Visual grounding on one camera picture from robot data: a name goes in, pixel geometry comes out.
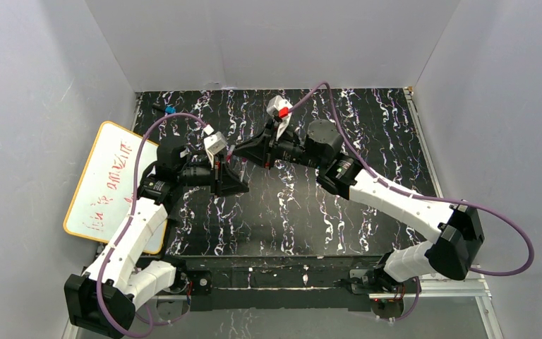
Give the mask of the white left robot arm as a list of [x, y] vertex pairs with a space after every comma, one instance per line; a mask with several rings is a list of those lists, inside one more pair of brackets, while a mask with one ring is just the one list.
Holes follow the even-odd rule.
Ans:
[[64, 284], [71, 324], [109, 338], [137, 337], [129, 331], [137, 309], [181, 277], [169, 262], [152, 261], [142, 269], [137, 262], [184, 189], [208, 187], [215, 197], [248, 192], [226, 159], [225, 152], [194, 160], [185, 147], [157, 150], [156, 160], [138, 178], [136, 200], [113, 240], [81, 275], [70, 275]]

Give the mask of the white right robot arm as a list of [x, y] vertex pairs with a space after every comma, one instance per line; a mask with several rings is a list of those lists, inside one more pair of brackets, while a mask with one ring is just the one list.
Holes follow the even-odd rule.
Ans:
[[328, 193], [379, 210], [424, 237], [420, 244], [385, 254], [367, 272], [367, 285], [387, 289], [432, 273], [465, 279], [484, 241], [477, 210], [417, 199], [415, 191], [369, 174], [361, 161], [342, 152], [343, 143], [337, 127], [328, 120], [310, 123], [301, 140], [289, 127], [269, 119], [258, 135], [238, 144], [233, 154], [266, 169], [278, 160], [315, 168], [317, 183]]

